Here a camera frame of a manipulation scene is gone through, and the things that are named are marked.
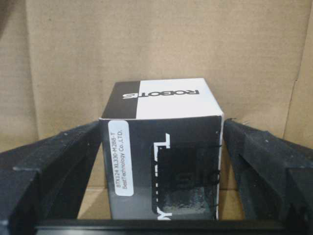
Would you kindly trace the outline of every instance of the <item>product label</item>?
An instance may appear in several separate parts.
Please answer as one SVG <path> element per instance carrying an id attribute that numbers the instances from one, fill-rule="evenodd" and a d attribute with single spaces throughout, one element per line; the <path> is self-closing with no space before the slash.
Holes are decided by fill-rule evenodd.
<path id="1" fill-rule="evenodd" d="M 128 123 L 112 120 L 108 127 L 115 193 L 118 196 L 132 196 L 134 185 Z"/>

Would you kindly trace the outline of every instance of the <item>robotis box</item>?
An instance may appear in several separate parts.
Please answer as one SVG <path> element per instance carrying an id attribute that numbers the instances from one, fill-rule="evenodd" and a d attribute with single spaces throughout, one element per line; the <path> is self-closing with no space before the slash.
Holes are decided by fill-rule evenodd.
<path id="1" fill-rule="evenodd" d="M 203 78 L 115 84 L 102 117 L 112 219 L 217 219 L 224 115 Z"/>

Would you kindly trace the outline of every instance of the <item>black stripe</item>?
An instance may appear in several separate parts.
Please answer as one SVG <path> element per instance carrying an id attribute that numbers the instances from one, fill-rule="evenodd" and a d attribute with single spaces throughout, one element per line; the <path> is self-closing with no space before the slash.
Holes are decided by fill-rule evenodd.
<path id="1" fill-rule="evenodd" d="M 135 119 L 138 98 L 123 99 L 123 95 L 138 93 L 139 86 L 140 81 L 115 83 L 107 106 L 102 114 L 102 118 Z"/>

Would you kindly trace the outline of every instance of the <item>white label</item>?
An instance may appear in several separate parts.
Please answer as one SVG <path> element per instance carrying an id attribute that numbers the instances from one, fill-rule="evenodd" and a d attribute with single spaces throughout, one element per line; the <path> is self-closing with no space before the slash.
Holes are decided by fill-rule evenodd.
<path id="1" fill-rule="evenodd" d="M 203 78 L 145 80 L 140 82 L 137 119 L 221 116 L 223 113 Z"/>
<path id="2" fill-rule="evenodd" d="M 128 123 L 112 120 L 108 127 L 115 193 L 118 196 L 132 196 L 134 185 Z"/>

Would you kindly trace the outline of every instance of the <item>cardboard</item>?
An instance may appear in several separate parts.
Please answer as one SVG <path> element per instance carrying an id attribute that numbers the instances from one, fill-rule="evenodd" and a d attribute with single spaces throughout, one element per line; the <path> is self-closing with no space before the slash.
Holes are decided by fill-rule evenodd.
<path id="1" fill-rule="evenodd" d="M 89 188 L 78 213 L 79 219 L 111 219 L 108 191 L 103 188 Z"/>
<path id="2" fill-rule="evenodd" d="M 245 219 L 238 191 L 230 189 L 220 191 L 219 214 L 221 220 Z"/>
<path id="3" fill-rule="evenodd" d="M 182 77 L 204 77 L 227 118 L 312 147 L 311 4 L 4 0 L 0 151 L 97 120 L 117 81 Z"/>
<path id="4" fill-rule="evenodd" d="M 0 2 L 0 152 L 38 140 L 25 2 Z"/>
<path id="5" fill-rule="evenodd" d="M 303 50 L 299 77 L 291 97 L 284 138 L 313 148 L 313 8 Z"/>

